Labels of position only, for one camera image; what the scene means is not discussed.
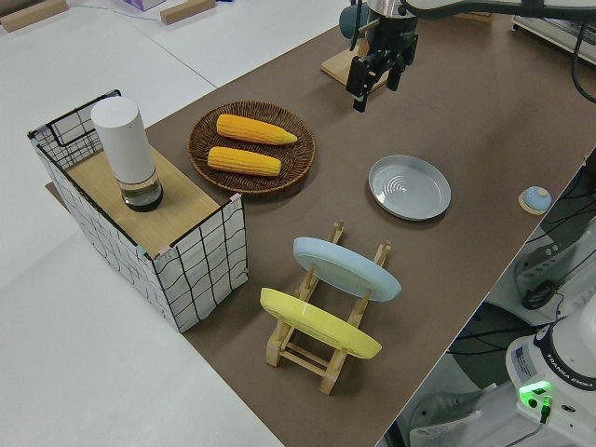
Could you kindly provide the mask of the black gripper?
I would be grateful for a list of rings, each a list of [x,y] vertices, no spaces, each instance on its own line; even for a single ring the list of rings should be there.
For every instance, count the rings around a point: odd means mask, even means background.
[[[353,108],[363,113],[374,84],[380,78],[375,64],[391,66],[388,70],[386,87],[396,91],[401,74],[407,65],[413,63],[418,34],[418,18],[370,16],[372,27],[366,32],[370,49],[369,56],[355,56],[350,64],[345,90],[354,98]]]

